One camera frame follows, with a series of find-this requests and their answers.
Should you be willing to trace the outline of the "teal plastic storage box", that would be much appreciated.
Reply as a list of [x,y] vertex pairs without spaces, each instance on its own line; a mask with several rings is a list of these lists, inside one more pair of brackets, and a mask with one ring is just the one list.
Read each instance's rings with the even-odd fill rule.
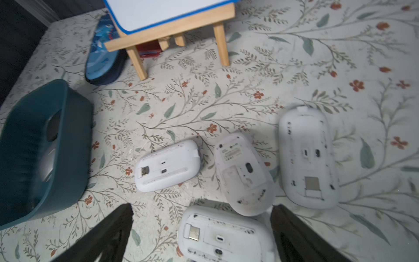
[[74,205],[88,180],[92,103],[62,79],[19,100],[1,131],[1,229]]

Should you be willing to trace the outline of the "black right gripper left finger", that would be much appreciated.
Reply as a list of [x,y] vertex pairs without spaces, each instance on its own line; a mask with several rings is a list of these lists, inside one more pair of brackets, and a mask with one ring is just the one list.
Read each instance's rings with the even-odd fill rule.
[[131,204],[122,204],[55,262],[121,262],[133,225]]

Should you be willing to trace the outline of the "white mouse with dongle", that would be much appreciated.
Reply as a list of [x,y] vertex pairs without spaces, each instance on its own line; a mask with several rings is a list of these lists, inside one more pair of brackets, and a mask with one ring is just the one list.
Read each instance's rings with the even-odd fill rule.
[[259,221],[204,206],[183,213],[177,233],[181,253],[194,262],[273,262],[275,243]]

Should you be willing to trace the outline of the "white mouse with label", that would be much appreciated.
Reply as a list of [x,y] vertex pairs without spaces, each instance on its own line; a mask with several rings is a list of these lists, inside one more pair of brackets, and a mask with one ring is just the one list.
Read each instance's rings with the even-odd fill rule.
[[238,214],[258,216],[275,200],[275,184],[256,149],[242,133],[231,133],[216,145],[215,164],[220,188]]

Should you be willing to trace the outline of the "long white mouse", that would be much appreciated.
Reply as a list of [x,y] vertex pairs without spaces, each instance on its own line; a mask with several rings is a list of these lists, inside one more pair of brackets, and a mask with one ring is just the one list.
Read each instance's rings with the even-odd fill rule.
[[278,126],[281,187],[295,204],[331,209],[339,201],[339,184],[330,126],[317,109],[287,111]]

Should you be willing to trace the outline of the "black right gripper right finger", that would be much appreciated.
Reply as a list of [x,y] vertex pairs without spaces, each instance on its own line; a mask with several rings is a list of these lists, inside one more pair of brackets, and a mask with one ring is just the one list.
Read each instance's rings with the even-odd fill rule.
[[283,262],[348,262],[284,205],[274,206],[270,223]]

